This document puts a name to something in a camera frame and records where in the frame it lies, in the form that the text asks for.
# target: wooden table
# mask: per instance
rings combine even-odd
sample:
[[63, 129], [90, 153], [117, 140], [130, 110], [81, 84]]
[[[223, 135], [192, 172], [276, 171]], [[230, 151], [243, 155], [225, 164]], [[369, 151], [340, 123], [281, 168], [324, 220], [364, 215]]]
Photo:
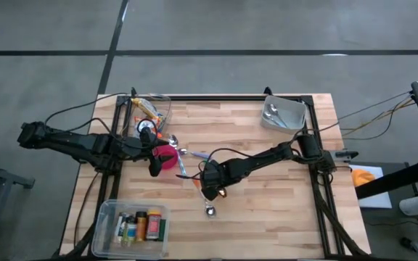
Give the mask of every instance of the wooden table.
[[[311, 94], [320, 128], [337, 122], [330, 94]], [[98, 101], [93, 117], [112, 122], [115, 97]], [[174, 101], [168, 133], [179, 139], [179, 147], [211, 152], [229, 147], [256, 154], [291, 135], [260, 126], [262, 101]], [[104, 133], [96, 122], [90, 133]], [[343, 148], [339, 126], [321, 132], [325, 149]], [[223, 162], [239, 157], [218, 152]], [[189, 175], [197, 173], [200, 159], [182, 157]], [[213, 204], [217, 218], [208, 219], [194, 184], [175, 177], [179, 167], [152, 178], [147, 162], [126, 162], [120, 180], [119, 199], [166, 204], [171, 209], [168, 254], [172, 259], [247, 258], [285, 259], [323, 257], [314, 198], [307, 165], [279, 162], [256, 170], [242, 182], [227, 188], [228, 197]], [[75, 186], [70, 213], [62, 240], [61, 253], [73, 248], [73, 232], [81, 202], [95, 172], [82, 165]], [[96, 207], [99, 180], [96, 180], [83, 211], [79, 238], [91, 225]], [[369, 242], [349, 170], [338, 168], [332, 189], [338, 218], [356, 243], [370, 253]], [[335, 249], [331, 226], [330, 244]]]

